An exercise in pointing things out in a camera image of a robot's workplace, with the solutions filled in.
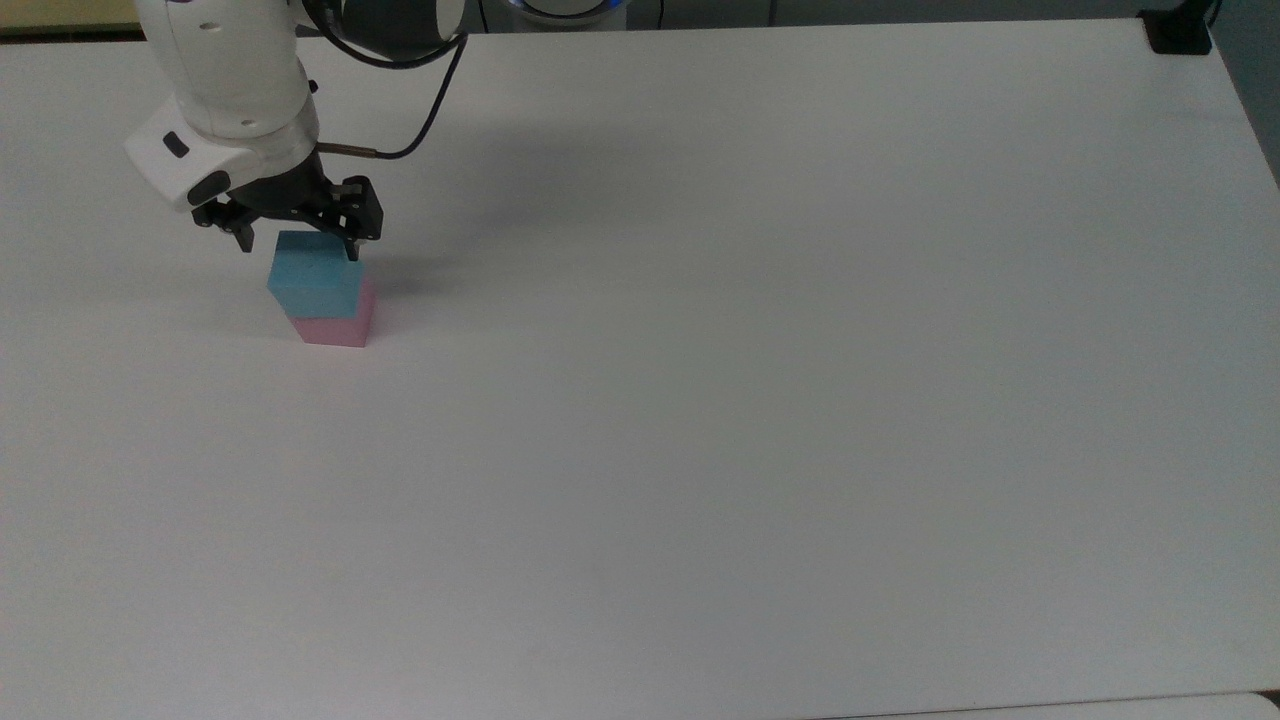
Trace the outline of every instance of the table surface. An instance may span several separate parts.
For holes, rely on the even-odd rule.
[[[323,137],[443,68],[320,41]],[[365,350],[0,47],[0,715],[781,720],[1280,685],[1280,193],[1134,20],[475,37]]]

